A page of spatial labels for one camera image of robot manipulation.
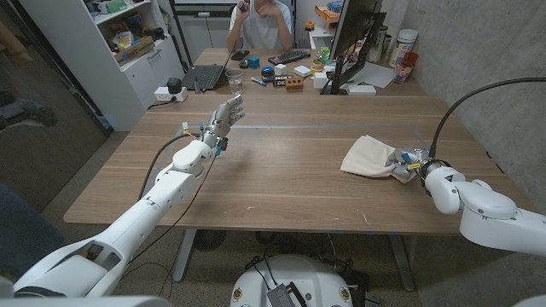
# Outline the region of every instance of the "white robot body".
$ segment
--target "white robot body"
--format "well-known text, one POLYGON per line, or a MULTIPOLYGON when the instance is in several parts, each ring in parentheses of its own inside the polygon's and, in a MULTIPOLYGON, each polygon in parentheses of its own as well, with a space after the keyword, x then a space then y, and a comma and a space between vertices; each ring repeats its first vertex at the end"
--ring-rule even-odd
MULTIPOLYGON (((352 307, 349 288, 343 278, 318 260, 300 255, 280 255, 268 258, 268 263, 277 284, 287 286, 293 282, 308 307, 352 307)), ((267 297, 265 283, 271 289, 276 286, 265 261, 256 264, 256 269, 250 268, 235 283, 231 307, 272 306, 267 297), (264 276, 265 281, 256 269, 264 276)), ((289 295, 294 305, 300 306, 296 295, 293 292, 289 295)))

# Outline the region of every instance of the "shelf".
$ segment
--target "shelf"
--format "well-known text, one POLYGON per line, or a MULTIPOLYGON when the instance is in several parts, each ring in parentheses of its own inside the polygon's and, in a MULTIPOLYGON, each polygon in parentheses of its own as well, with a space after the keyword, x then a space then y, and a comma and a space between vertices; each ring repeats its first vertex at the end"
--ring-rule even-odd
POLYGON ((150 0, 144 0, 140 3, 132 3, 130 1, 125 0, 125 3, 127 4, 127 9, 120 10, 119 12, 112 13, 112 14, 100 14, 97 17, 93 17, 93 21, 96 25, 100 25, 102 22, 112 20, 118 16, 121 16, 122 14, 131 12, 133 9, 138 8, 139 6, 144 5, 145 3, 150 3, 150 0))

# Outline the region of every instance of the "table leg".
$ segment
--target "table leg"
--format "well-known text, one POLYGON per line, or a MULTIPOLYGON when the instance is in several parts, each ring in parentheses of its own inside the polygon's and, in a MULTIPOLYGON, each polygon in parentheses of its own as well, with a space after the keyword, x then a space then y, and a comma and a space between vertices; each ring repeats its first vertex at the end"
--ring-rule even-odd
POLYGON ((400 235, 389 235, 389 240, 391 241, 392 252, 394 253, 398 271, 400 272, 402 286, 407 292, 414 291, 415 284, 413 282, 413 275, 411 274, 410 263, 406 256, 402 237, 400 235))
POLYGON ((182 244, 178 251, 177 264, 174 268, 172 278, 175 282, 180 282, 184 278, 186 269, 189 264, 189 255, 191 255, 192 247, 194 246, 194 238, 197 229, 185 229, 182 244))

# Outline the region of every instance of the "robotic arm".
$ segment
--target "robotic arm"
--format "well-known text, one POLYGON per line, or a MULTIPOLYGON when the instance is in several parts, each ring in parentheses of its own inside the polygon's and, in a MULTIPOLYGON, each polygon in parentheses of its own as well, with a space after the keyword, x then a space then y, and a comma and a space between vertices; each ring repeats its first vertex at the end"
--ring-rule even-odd
POLYGON ((481 180, 467 182, 443 162, 432 161, 424 171, 436 208, 444 214, 462 211, 459 230, 465 238, 481 246, 546 257, 545 216, 518 208, 481 180))
POLYGON ((175 153, 172 163, 158 174, 155 185, 141 200, 100 234, 40 260, 15 283, 15 294, 69 298, 110 294, 161 218, 195 191, 204 174, 202 164, 214 155, 231 125, 245 115, 241 104, 241 96, 222 103, 199 140, 175 153))

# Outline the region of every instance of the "phone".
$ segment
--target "phone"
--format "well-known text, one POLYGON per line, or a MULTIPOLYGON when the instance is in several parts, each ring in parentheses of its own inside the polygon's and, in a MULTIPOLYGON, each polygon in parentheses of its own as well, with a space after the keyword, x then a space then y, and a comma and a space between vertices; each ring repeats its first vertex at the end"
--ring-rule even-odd
POLYGON ((245 3, 244 2, 239 1, 239 4, 237 4, 237 6, 241 10, 241 12, 246 12, 247 11, 247 9, 245 9, 245 3))
POLYGON ((236 54, 231 56, 231 60, 240 61, 248 55, 248 50, 239 50, 236 54))

